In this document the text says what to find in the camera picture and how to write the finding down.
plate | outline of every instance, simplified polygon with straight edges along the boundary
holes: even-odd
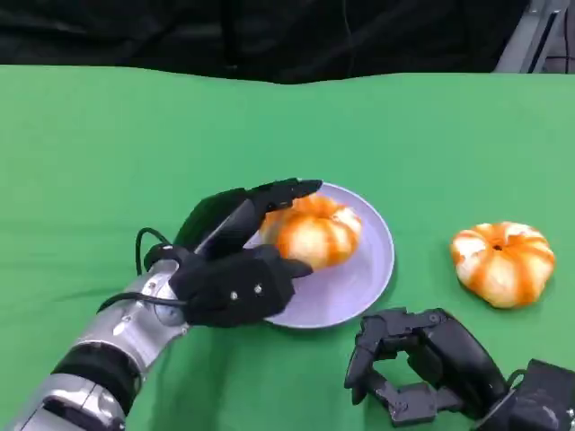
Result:
[[[382,216],[359,195],[324,183],[320,194],[353,208],[363,223],[358,249],[346,262],[294,280],[286,309],[267,320],[295,329],[334,326],[360,315],[385,291],[394,269],[394,242]],[[259,237],[252,243],[260,243]]]

black curtain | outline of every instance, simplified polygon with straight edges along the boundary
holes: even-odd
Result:
[[[527,0],[3,0],[0,63],[296,84],[490,72]]]

silver robotic arm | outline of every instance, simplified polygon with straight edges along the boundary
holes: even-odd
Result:
[[[175,260],[160,260],[126,292],[175,299],[170,278],[178,267]],[[6,430],[125,429],[126,415],[155,360],[189,327],[175,307],[130,300],[114,303],[96,314]],[[92,359],[92,366],[86,358]],[[98,370],[99,361],[102,367],[115,362],[116,370]]]
[[[321,185],[283,180],[202,200],[173,244],[160,235],[147,272],[100,307],[6,431],[124,430],[155,360],[191,326],[233,327],[281,312],[294,294],[292,278],[311,268],[282,259],[273,246],[243,246],[267,212]]]

table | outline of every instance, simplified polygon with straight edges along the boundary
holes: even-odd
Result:
[[[442,306],[504,374],[575,367],[569,76],[388,75],[276,86],[113,68],[0,68],[0,423],[135,276],[133,241],[173,236],[202,197],[291,176],[357,191],[394,235],[373,308]],[[501,312],[462,289],[447,245],[480,222],[532,224],[558,267],[542,301]],[[165,353],[128,429],[391,429],[342,387],[358,320],[330,330],[195,329]],[[384,364],[396,384],[417,377]],[[418,429],[465,429],[445,413]]]

pumpkin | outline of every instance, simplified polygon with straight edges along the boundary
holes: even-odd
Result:
[[[526,224],[478,224],[451,243],[456,273],[470,291],[497,308],[533,303],[553,273],[549,242]]]
[[[338,265],[358,247],[361,220],[350,207],[314,193],[291,208],[268,213],[262,242],[274,244],[285,259],[298,259],[314,270]]]

